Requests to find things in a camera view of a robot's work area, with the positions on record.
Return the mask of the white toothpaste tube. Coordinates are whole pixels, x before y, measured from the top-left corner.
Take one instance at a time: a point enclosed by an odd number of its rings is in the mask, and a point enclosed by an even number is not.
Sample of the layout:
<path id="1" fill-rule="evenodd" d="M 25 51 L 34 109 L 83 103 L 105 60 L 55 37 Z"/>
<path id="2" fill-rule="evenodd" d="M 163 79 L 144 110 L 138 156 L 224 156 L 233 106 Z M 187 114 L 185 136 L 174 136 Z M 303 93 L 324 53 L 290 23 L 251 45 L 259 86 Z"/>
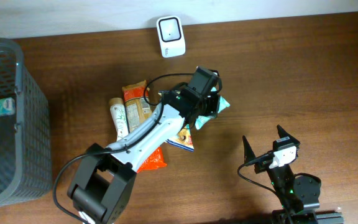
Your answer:
<path id="1" fill-rule="evenodd" d="M 109 100 L 111 117 L 117 132 L 117 141 L 129 134 L 127 125 L 126 109 L 122 98 L 111 98 Z"/>

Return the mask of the teal wet wipes packet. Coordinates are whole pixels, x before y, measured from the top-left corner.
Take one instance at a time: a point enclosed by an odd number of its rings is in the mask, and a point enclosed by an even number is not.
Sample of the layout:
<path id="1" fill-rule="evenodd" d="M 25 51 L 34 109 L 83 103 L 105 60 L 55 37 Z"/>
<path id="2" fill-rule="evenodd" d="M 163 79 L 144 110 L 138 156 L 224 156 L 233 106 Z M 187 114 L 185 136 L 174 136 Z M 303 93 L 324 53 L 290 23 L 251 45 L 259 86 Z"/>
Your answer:
<path id="1" fill-rule="evenodd" d="M 223 98 L 223 97 L 221 96 L 218 114 L 219 114 L 222 110 L 224 110 L 224 109 L 226 109 L 226 108 L 228 108 L 228 107 L 230 107 L 230 104 L 225 100 L 225 98 Z M 194 122 L 194 127 L 195 127 L 197 130 L 199 130 L 199 129 L 201 129 L 209 120 L 211 120 L 211 118 L 207 118 L 207 117 L 204 117 L 204 116 L 198 116 L 198 117 L 196 118 L 196 121 Z"/>

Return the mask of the yellow snack bag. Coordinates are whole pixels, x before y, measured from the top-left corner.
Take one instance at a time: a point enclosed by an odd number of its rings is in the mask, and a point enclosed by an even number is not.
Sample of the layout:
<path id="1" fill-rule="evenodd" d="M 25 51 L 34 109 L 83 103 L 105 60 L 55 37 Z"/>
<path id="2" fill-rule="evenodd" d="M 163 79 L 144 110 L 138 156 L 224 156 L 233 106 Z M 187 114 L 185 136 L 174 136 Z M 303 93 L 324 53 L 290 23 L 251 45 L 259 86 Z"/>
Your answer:
<path id="1" fill-rule="evenodd" d="M 190 126 L 186 122 L 183 123 L 180 132 L 178 132 L 175 136 L 168 138 L 165 142 L 186 151 L 193 152 L 195 150 L 191 138 Z"/>

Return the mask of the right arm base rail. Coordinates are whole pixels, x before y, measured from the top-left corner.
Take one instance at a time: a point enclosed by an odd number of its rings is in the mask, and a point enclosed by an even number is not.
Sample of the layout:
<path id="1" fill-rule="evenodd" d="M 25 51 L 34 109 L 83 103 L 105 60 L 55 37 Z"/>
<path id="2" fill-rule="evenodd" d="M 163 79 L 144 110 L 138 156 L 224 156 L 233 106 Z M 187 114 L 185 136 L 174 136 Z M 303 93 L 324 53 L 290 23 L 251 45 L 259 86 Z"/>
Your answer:
<path id="1" fill-rule="evenodd" d="M 301 212 L 299 214 L 287 214 L 284 210 L 275 210 L 270 219 L 272 224 L 344 224 L 341 212 L 314 210 Z"/>

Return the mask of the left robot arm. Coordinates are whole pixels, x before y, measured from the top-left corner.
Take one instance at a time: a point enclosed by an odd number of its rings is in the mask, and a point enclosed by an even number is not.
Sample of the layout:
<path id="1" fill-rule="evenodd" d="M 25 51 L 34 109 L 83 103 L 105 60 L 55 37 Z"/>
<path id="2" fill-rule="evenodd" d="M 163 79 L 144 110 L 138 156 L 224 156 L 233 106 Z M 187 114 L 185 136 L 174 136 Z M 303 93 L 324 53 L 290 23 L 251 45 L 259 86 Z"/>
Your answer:
<path id="1" fill-rule="evenodd" d="M 133 132 L 106 147 L 94 143 L 74 158 L 80 164 L 67 190 L 78 211 L 74 218 L 82 223 L 114 223 L 130 200 L 140 166 L 199 116 L 215 118 L 222 87 L 218 71 L 197 67 L 189 82 L 162 94 L 152 115 Z"/>

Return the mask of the small teal tissue pack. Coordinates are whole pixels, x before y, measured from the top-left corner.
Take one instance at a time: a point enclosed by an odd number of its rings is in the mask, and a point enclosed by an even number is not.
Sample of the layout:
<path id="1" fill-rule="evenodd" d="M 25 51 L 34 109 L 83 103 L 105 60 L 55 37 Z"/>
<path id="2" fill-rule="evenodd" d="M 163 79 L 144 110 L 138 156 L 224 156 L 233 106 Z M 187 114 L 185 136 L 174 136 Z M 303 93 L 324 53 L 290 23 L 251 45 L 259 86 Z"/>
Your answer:
<path id="1" fill-rule="evenodd" d="M 16 102 L 13 98 L 0 99 L 0 116 L 10 116 L 16 113 Z"/>

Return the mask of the orange noodle packet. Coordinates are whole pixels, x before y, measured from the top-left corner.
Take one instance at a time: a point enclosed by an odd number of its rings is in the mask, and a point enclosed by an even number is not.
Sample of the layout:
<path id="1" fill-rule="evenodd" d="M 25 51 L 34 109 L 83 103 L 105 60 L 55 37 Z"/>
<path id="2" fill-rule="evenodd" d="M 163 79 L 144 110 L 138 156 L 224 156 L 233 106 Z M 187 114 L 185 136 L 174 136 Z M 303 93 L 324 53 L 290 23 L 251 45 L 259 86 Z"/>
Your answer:
<path id="1" fill-rule="evenodd" d="M 122 92 L 124 95 L 124 106 L 126 109 L 127 123 L 130 133 L 138 128 L 152 114 L 151 106 L 144 100 L 144 90 L 146 90 L 146 99 L 149 99 L 149 93 L 146 86 L 147 81 L 144 80 L 139 83 L 122 87 Z M 167 164 L 164 161 L 162 149 L 161 147 L 158 147 L 143 162 L 137 172 L 145 170 L 156 170 L 166 166 Z"/>

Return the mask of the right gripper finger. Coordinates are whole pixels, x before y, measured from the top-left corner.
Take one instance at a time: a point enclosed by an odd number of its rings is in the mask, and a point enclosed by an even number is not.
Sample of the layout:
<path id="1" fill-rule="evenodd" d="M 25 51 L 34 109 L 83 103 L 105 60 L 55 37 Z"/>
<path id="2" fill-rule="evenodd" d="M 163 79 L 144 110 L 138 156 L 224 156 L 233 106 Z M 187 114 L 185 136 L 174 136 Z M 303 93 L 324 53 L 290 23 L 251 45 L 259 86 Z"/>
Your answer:
<path id="1" fill-rule="evenodd" d="M 244 145 L 244 164 L 246 166 L 251 166 L 254 163 L 256 156 L 245 136 L 242 137 L 242 142 Z"/>
<path id="2" fill-rule="evenodd" d="M 296 146 L 300 145 L 299 140 L 297 140 L 291 134 L 286 132 L 279 124 L 277 125 L 277 131 L 278 131 L 278 135 L 280 136 L 280 138 L 289 137 L 289 139 L 292 141 L 292 143 L 294 143 Z"/>

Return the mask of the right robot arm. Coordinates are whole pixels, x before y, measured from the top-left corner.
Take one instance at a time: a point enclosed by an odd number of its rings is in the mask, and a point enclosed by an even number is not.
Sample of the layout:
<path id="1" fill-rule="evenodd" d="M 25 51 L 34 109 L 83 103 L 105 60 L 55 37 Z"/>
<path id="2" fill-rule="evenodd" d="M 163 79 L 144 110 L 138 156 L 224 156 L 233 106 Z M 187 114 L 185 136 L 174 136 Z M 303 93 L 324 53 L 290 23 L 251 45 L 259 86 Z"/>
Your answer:
<path id="1" fill-rule="evenodd" d="M 321 193 L 321 179 L 306 173 L 293 173 L 290 164 L 298 159 L 300 141 L 286 132 L 280 125 L 277 126 L 279 138 L 272 143 L 272 150 L 255 156 L 247 138 L 242 137 L 244 145 L 244 163 L 239 166 L 254 167 L 254 172 L 266 172 L 272 188 L 248 179 L 241 178 L 258 187 L 267 189 L 279 199 L 284 211 L 289 214 L 300 214 L 319 208 Z"/>

